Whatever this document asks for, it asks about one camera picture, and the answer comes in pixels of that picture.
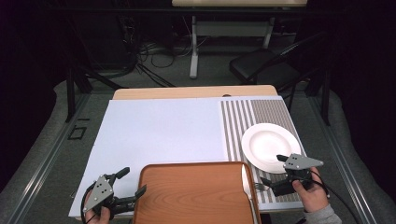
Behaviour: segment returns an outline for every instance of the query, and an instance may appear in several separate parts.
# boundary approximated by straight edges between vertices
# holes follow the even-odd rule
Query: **wooden tray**
[[[253,223],[242,186],[241,161],[154,164],[143,168],[139,187],[146,193],[134,210],[134,224]],[[257,194],[247,167],[260,223]]]

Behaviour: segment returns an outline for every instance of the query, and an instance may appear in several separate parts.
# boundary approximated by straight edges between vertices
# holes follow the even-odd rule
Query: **white plate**
[[[288,130],[272,123],[259,123],[248,128],[242,136],[242,150],[257,168],[273,174],[285,173],[276,155],[301,154],[300,144]]]

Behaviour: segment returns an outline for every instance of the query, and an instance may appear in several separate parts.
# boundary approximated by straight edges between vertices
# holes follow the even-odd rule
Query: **gray jacket sleeve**
[[[334,213],[332,207],[327,205],[325,208],[314,213],[304,212],[307,224],[341,224],[341,218]]]

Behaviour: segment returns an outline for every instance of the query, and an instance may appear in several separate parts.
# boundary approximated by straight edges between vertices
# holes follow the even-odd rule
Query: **white table surface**
[[[114,195],[124,198],[134,196],[140,171],[148,164],[228,161],[219,102],[235,99],[282,100],[280,96],[241,96],[110,101],[69,216],[80,216],[82,196],[99,175],[130,167],[131,172],[113,186]],[[272,206],[289,209],[302,204]]]

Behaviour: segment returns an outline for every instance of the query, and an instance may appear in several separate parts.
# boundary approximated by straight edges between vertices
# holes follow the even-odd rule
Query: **wooden table edge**
[[[113,100],[205,98],[230,96],[270,95],[277,96],[271,85],[254,86],[210,86],[210,87],[174,87],[174,88],[138,88],[116,90]]]

